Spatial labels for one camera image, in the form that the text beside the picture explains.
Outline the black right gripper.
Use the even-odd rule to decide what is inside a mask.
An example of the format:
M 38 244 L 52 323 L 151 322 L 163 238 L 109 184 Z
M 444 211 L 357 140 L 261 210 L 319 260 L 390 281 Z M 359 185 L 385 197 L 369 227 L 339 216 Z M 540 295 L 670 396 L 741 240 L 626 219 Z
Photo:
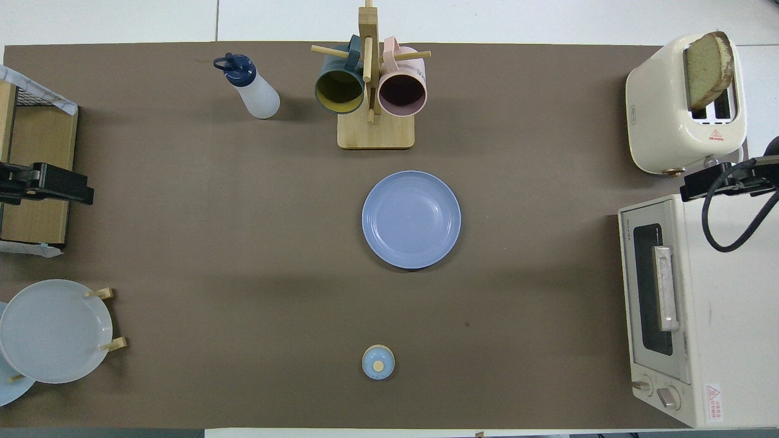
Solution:
M 761 157 L 752 158 L 740 163 L 715 164 L 698 172 L 683 177 L 680 186 L 682 202 L 706 198 L 710 186 L 726 171 L 721 192 L 728 196 L 749 194 L 760 196 L 778 189 L 778 138 L 775 137 L 767 145 Z

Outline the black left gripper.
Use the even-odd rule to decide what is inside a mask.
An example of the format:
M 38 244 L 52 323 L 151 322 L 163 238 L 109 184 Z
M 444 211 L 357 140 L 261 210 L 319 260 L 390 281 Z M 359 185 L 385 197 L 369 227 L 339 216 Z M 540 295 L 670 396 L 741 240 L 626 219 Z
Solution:
M 37 192 L 37 188 L 47 192 Z M 1 202 L 20 204 L 22 200 L 52 199 L 94 204 L 94 189 L 88 178 L 52 164 L 35 166 L 1 163 Z

